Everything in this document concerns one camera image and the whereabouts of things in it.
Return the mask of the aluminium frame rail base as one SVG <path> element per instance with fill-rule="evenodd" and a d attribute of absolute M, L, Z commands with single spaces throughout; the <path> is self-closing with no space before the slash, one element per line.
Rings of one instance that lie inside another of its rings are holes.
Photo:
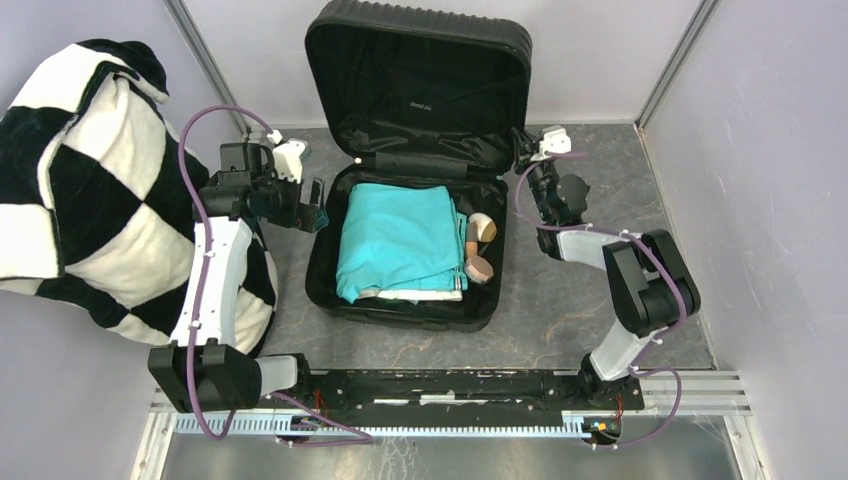
<path fill-rule="evenodd" d="M 718 417 L 727 426 L 741 475 L 763 479 L 752 412 L 738 374 L 663 368 L 614 380 L 586 394 L 569 370 L 316 370 L 283 400 L 264 394 L 256 407 L 201 417 L 154 395 L 131 475 L 161 477 L 177 433 L 258 435 L 304 445 L 310 438 L 563 438 L 593 450 L 618 450 L 626 418 L 656 421 Z"/>

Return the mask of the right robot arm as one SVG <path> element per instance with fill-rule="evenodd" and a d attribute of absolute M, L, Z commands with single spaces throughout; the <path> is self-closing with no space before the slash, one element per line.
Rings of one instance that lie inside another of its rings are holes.
<path fill-rule="evenodd" d="M 578 155 L 564 127 L 545 128 L 537 137 L 515 129 L 512 138 L 514 171 L 538 211 L 531 224 L 540 250 L 606 275 L 615 319 L 577 374 L 580 400 L 602 408 L 619 386 L 640 376 L 637 366 L 648 346 L 699 310 L 700 293 L 668 231 L 634 233 L 584 220 L 589 185 L 578 175 L 560 174 L 555 165 Z"/>

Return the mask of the white shirt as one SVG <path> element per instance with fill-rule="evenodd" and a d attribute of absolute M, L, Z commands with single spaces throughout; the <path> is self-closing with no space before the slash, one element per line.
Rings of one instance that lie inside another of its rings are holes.
<path fill-rule="evenodd" d="M 366 288 L 359 292 L 356 300 L 383 299 L 398 300 L 411 303 L 428 301 L 461 301 L 463 291 L 454 290 L 420 290 L 420 289 L 379 289 L 376 287 Z"/>

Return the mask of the teal shorts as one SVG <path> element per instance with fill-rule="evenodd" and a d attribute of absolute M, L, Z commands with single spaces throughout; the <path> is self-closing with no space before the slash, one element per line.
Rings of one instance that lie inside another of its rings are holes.
<path fill-rule="evenodd" d="M 464 292 L 466 223 L 444 186 L 355 185 L 341 230 L 337 296 L 352 303 L 373 287 Z"/>

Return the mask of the brown grey cylindrical bottle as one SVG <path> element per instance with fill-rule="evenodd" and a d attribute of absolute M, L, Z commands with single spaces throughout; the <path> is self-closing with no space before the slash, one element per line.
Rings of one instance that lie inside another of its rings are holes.
<path fill-rule="evenodd" d="M 477 240 L 466 240 L 465 241 L 465 258 L 466 261 L 472 261 L 474 259 L 480 259 L 480 242 Z"/>

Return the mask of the pink octagonal compact box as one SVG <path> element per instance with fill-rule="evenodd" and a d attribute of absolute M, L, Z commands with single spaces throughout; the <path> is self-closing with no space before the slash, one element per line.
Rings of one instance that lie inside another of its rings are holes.
<path fill-rule="evenodd" d="M 481 285 L 490 282 L 495 275 L 493 266 L 479 255 L 467 257 L 464 270 L 470 282 Z"/>

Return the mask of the black suitcase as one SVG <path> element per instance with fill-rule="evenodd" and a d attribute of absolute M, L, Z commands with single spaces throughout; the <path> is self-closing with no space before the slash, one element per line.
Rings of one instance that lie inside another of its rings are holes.
<path fill-rule="evenodd" d="M 533 43 L 520 23 L 370 1 L 331 1 L 310 23 L 305 51 L 336 145 L 348 165 L 327 190 L 328 225 L 314 240 L 309 299 L 346 320 L 472 333 L 487 326 L 501 281 L 471 285 L 459 301 L 362 299 L 336 292 L 349 198 L 361 183 L 443 186 L 465 215 L 503 226 L 503 175 L 519 155 Z"/>

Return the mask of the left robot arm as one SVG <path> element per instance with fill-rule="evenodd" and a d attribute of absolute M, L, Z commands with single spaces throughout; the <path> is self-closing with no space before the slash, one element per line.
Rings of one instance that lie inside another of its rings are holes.
<path fill-rule="evenodd" d="M 236 347 L 237 300 L 260 220 L 309 233 L 328 223 L 321 179 L 313 180 L 309 201 L 301 200 L 308 153 L 299 139 L 274 147 L 224 144 L 221 169 L 191 191 L 195 253 L 185 301 L 169 344 L 148 357 L 150 373 L 180 413 L 251 409 L 273 392 L 295 408 L 313 397 L 301 355 L 257 359 Z"/>

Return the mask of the small white round jar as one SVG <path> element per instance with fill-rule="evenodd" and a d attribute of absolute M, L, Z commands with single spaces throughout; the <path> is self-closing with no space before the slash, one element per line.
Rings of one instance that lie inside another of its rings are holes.
<path fill-rule="evenodd" d="M 476 212 L 467 218 L 466 241 L 467 242 L 492 242 L 497 235 L 497 225 L 487 214 Z"/>

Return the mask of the black white checkered blanket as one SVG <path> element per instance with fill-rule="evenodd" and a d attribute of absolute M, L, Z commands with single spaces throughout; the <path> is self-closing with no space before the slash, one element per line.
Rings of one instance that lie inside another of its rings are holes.
<path fill-rule="evenodd" d="M 195 251 L 191 189 L 210 177 L 163 117 L 167 74 L 140 41 L 44 59 L 1 119 L 1 287 L 166 345 Z"/>

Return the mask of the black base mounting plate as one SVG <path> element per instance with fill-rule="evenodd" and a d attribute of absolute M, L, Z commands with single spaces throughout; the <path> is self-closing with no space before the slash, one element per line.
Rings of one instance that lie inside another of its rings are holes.
<path fill-rule="evenodd" d="M 351 427 L 560 426 L 565 412 L 641 411 L 635 379 L 587 393 L 578 375 L 554 370 L 312 371 L 287 390 Z"/>

